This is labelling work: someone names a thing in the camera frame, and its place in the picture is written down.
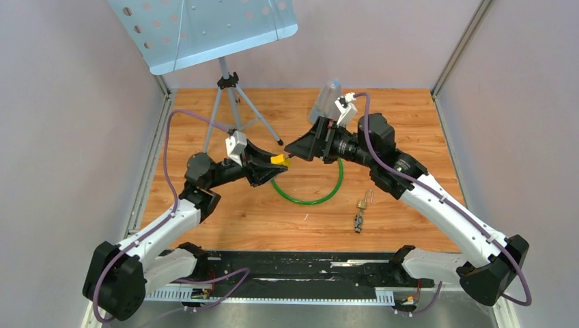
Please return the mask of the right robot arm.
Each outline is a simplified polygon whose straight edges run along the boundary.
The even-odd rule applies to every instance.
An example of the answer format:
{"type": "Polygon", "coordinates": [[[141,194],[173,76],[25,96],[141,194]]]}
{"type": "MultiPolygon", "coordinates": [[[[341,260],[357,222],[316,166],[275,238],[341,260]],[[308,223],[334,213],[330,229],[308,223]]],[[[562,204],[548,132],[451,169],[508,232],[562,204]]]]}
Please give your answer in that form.
{"type": "Polygon", "coordinates": [[[367,167],[377,188],[421,213],[459,247],[456,254],[401,247],[389,268],[396,284],[414,279],[455,284],[492,306],[521,278],[528,242],[499,232],[449,195],[423,164],[397,148],[395,129],[381,113],[364,115],[355,133],[320,117],[285,151],[305,161],[341,159],[367,167]]]}

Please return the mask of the yellow padlock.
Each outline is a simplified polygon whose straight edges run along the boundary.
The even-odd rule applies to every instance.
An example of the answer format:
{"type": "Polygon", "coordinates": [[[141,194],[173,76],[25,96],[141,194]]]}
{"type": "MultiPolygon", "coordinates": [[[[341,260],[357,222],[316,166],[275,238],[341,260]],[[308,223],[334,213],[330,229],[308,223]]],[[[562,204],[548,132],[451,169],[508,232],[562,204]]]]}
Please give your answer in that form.
{"type": "Polygon", "coordinates": [[[290,155],[284,155],[284,154],[278,154],[275,156],[271,156],[270,157],[270,163],[273,165],[282,165],[285,167],[290,167],[291,156],[290,155]]]}

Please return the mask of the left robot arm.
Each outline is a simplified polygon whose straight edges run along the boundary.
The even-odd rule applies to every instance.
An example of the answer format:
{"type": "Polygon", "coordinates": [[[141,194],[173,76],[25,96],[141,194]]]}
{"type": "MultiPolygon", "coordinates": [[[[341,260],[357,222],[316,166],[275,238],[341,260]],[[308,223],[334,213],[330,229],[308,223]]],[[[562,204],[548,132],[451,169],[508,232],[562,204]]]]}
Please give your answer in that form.
{"type": "Polygon", "coordinates": [[[227,157],[220,162],[204,152],[188,159],[182,192],[173,195],[173,205],[156,220],[117,243],[104,241],[95,248],[82,293],[99,322],[130,318],[148,293],[177,279],[202,282],[209,264],[200,247],[182,243],[166,256],[161,253],[214,212],[221,196],[213,188],[239,179],[258,187],[288,170],[284,154],[266,152],[250,141],[230,139],[226,146],[227,157]]]}

